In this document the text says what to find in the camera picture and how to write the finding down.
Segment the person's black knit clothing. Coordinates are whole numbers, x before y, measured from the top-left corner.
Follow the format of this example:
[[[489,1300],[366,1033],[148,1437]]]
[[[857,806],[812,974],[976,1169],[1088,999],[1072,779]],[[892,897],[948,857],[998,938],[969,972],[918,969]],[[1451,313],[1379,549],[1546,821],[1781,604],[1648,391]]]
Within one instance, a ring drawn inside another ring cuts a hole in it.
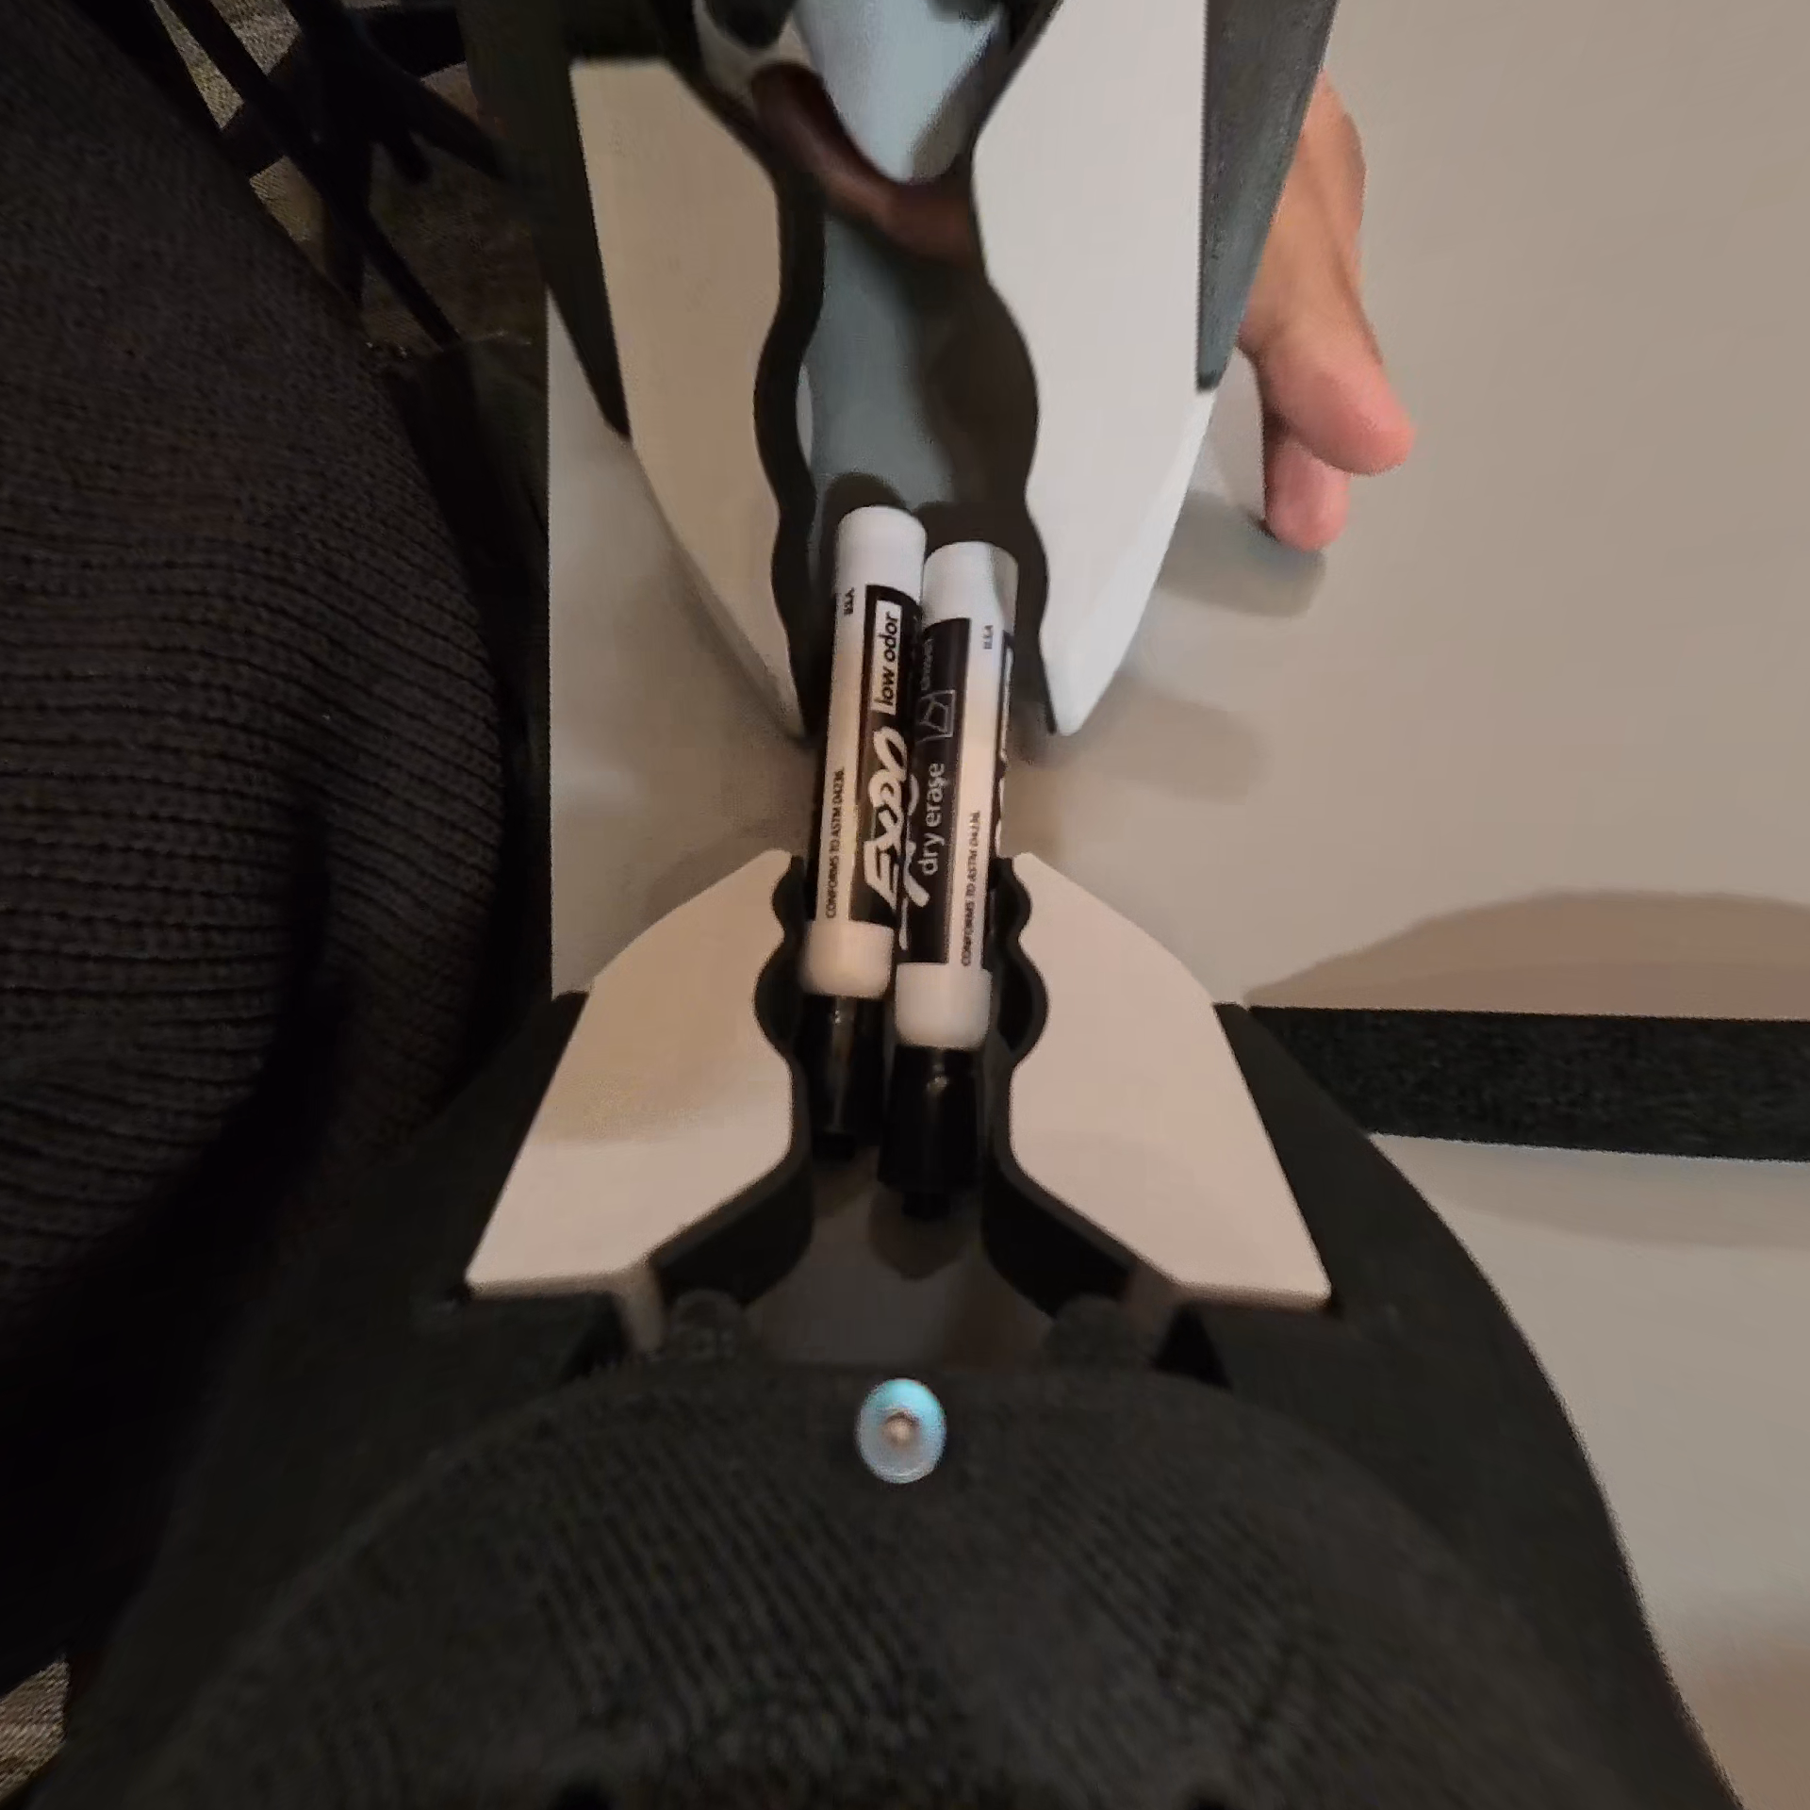
[[[78,4],[4,4],[4,1689],[159,1545],[285,1245],[452,1093],[507,767],[385,373]]]

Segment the person's left hand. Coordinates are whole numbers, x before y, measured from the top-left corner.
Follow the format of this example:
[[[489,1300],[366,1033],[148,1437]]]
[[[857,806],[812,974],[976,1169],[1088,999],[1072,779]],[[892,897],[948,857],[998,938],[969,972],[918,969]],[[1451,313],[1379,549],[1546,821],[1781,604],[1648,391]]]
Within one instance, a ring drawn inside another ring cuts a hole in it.
[[[1367,157],[1315,80],[1238,346],[1261,407],[1261,523],[1291,551],[1344,530],[1352,484],[1400,467],[1416,430],[1372,332],[1363,272]]]

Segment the black dry erase marker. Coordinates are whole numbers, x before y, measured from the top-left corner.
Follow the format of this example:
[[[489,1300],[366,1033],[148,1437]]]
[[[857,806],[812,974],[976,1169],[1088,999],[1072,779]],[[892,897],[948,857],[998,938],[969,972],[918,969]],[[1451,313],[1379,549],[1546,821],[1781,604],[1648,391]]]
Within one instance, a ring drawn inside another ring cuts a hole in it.
[[[920,620],[922,523],[884,505],[835,537],[830,698],[812,903],[799,950],[799,1041],[815,1149],[876,1142],[886,1090],[886,1000],[909,820],[909,665]]]
[[[974,1191],[991,1029],[990,880],[1001,844],[1018,567],[982,542],[934,551],[912,667],[912,806],[878,1176],[914,1217]]]

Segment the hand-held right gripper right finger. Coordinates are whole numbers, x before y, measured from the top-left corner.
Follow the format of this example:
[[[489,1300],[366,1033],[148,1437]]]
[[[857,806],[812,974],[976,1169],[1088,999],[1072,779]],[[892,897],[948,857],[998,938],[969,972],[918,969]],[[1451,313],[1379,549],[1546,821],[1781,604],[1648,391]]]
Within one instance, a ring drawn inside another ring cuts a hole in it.
[[[1210,987],[1044,857],[1010,880],[1029,1025],[988,1199],[1002,1275],[1035,1302],[1330,1302]]]

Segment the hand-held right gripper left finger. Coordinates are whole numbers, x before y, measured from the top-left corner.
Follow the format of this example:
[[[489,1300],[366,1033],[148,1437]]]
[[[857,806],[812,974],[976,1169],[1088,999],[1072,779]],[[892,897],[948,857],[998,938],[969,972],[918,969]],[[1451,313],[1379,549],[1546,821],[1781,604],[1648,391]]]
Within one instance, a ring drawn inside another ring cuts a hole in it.
[[[757,1019],[782,852],[644,930],[586,989],[467,1263],[473,1295],[655,1295],[655,1261],[780,1167],[793,1090]]]

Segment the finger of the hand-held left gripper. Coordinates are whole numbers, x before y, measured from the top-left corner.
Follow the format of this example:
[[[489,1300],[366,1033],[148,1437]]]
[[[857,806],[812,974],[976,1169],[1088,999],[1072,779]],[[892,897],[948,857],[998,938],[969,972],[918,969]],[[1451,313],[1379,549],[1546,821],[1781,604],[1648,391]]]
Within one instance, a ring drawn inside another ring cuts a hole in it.
[[[559,4],[626,437],[780,730],[824,720],[806,353],[824,206],[757,111],[798,60],[712,4]]]
[[[1025,347],[1057,736],[1116,680],[1251,304],[1335,3],[1037,4],[969,156]]]

